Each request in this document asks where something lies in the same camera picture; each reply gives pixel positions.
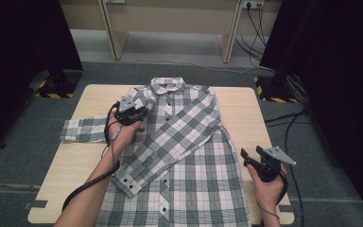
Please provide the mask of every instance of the wooden table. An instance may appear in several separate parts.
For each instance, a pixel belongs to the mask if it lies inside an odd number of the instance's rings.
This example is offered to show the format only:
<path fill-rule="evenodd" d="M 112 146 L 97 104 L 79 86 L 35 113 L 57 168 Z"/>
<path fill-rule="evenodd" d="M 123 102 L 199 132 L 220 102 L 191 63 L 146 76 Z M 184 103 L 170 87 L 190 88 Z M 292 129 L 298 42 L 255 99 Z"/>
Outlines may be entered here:
<path fill-rule="evenodd" d="M 72 118 L 106 114 L 115 101 L 126 95 L 130 87 L 136 86 L 138 85 L 89 85 L 85 88 Z M 214 87 L 214 89 L 222 120 L 238 153 L 251 221 L 252 224 L 258 224 L 261 215 L 253 194 L 252 179 L 248 170 L 244 168 L 239 153 L 241 148 L 244 148 L 251 157 L 259 160 L 255 147 L 257 145 L 263 148 L 272 147 L 267 128 L 255 92 L 251 88 Z M 74 189 L 85 183 L 104 148 L 104 143 L 62 141 L 36 198 L 36 201 L 46 201 L 46 204 L 43 207 L 31 207 L 28 220 L 31 223 L 54 223 L 61 214 L 64 200 Z M 280 205 L 284 207 L 290 205 L 288 196 L 282 199 Z M 282 224 L 294 221 L 292 209 L 289 210 L 281 212 L 278 209 Z"/>

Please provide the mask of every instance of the plaid shirt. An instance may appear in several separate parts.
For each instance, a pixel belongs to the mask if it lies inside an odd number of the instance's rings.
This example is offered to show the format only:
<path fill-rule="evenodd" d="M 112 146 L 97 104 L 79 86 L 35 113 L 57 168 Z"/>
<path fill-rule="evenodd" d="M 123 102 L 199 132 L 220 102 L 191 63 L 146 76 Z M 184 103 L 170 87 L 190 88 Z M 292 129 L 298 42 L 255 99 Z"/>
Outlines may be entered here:
<path fill-rule="evenodd" d="M 96 226 L 251 226 L 214 90 L 156 78 L 129 96 L 136 108 L 154 107 L 146 130 L 136 132 L 123 152 Z"/>

